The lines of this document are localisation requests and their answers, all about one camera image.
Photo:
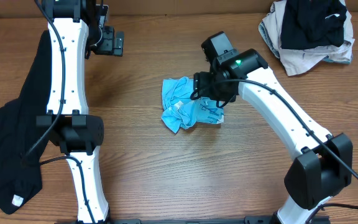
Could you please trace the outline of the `light blue printed t-shirt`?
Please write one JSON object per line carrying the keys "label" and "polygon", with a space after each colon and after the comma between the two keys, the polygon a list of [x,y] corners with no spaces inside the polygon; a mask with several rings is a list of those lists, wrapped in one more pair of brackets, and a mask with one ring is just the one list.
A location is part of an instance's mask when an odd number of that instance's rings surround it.
{"label": "light blue printed t-shirt", "polygon": [[221,124],[224,110],[207,97],[191,100],[193,80],[188,77],[165,79],[162,83],[162,121],[173,133],[195,123]]}

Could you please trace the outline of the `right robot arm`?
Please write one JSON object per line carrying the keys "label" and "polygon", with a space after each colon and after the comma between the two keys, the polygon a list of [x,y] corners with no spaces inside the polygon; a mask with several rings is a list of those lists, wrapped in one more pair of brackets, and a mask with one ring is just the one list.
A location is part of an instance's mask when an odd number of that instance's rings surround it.
{"label": "right robot arm", "polygon": [[284,178],[289,197],[271,223],[317,223],[318,206],[351,183],[351,140],[333,136],[305,113],[256,50],[240,53],[223,31],[201,48],[210,69],[194,75],[191,98],[208,97],[223,108],[240,96],[264,117],[293,161]]}

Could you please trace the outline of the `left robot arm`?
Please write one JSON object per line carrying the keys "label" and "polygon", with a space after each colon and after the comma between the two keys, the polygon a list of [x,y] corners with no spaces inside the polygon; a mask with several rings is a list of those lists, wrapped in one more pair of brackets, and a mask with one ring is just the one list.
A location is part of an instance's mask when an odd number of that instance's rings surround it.
{"label": "left robot arm", "polygon": [[89,114],[85,61],[91,54],[122,56],[124,33],[106,25],[109,7],[103,2],[50,0],[36,5],[48,22],[52,47],[50,96],[37,127],[45,129],[41,138],[58,146],[60,159],[70,167],[76,223],[111,223],[99,168],[104,123]]}

